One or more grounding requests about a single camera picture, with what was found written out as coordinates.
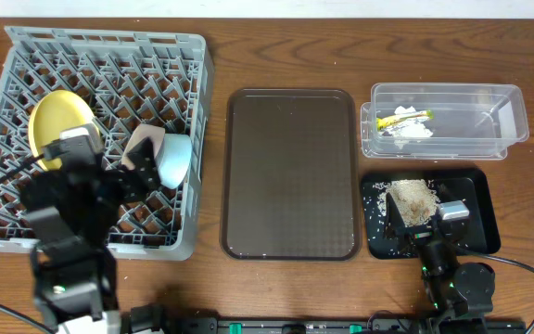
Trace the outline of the yellow round plate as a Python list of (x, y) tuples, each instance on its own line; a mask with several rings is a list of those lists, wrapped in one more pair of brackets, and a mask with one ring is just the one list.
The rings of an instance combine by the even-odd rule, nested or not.
[(46, 172), (59, 169), (72, 170), (81, 166), (99, 166), (100, 157), (94, 163), (85, 163), (61, 159), (46, 161), (43, 155), (43, 147), (59, 139), (62, 131), (87, 123), (95, 124), (94, 118), (88, 104), (70, 91), (57, 90), (42, 98), (33, 109), (28, 126), (32, 155), (35, 158), (42, 156), (37, 164)]

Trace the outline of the light blue round bowl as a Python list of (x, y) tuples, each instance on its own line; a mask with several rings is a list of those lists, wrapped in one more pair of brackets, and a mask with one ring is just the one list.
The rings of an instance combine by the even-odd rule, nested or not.
[(192, 159), (192, 142), (188, 135), (165, 134), (155, 157), (160, 183), (177, 188), (183, 181)]

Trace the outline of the green orange snack wrapper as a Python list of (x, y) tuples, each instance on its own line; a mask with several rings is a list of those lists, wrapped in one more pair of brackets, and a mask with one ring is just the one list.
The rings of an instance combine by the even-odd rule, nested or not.
[(409, 119), (422, 118), (422, 117), (433, 119), (434, 113), (428, 109), (428, 110), (412, 111), (412, 112), (387, 116), (385, 118), (377, 118), (376, 119), (376, 130), (378, 132), (382, 132), (384, 129), (388, 128), (389, 126), (396, 125), (400, 122), (403, 122)]

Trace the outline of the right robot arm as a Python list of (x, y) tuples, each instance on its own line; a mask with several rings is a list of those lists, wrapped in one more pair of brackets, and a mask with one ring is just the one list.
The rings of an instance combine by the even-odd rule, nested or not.
[(419, 258), (426, 296), (435, 312), (415, 326), (421, 333), (488, 333), (485, 314), (493, 310), (493, 269), (483, 263), (460, 263), (455, 242), (468, 227), (470, 211), (460, 201), (439, 204), (425, 225), (403, 219), (394, 198), (386, 195), (385, 236), (399, 242), (400, 251)]

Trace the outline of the rice food scraps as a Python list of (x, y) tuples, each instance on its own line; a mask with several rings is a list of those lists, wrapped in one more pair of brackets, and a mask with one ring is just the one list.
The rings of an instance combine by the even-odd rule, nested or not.
[(426, 222), (439, 206), (437, 192), (424, 179), (377, 182), (365, 189), (374, 191), (373, 195), (362, 196), (366, 205), (373, 206), (364, 209), (365, 220), (375, 225), (383, 225), (386, 219), (386, 194), (392, 195), (402, 217), (414, 225)]

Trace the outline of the pink round bowl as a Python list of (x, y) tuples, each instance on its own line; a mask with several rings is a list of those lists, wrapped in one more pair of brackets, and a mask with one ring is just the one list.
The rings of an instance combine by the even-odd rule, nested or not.
[(135, 168), (134, 163), (127, 156), (127, 154), (140, 142), (145, 139), (150, 139), (153, 147), (153, 157), (156, 160), (159, 156), (162, 142), (164, 140), (166, 132), (163, 127), (154, 126), (150, 124), (139, 124), (133, 131), (132, 135), (127, 142), (127, 146), (121, 156), (121, 164), (128, 170)]

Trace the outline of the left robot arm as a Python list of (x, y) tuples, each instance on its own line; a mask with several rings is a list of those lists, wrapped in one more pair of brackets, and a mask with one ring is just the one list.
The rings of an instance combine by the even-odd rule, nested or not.
[(162, 307), (121, 312), (117, 263), (106, 245), (121, 205), (144, 199), (159, 185), (151, 140), (128, 154), (134, 169), (106, 171), (87, 135), (55, 140), (43, 148), (58, 170), (35, 176), (20, 192), (37, 243), (30, 252), (33, 298), (53, 333), (167, 333)]

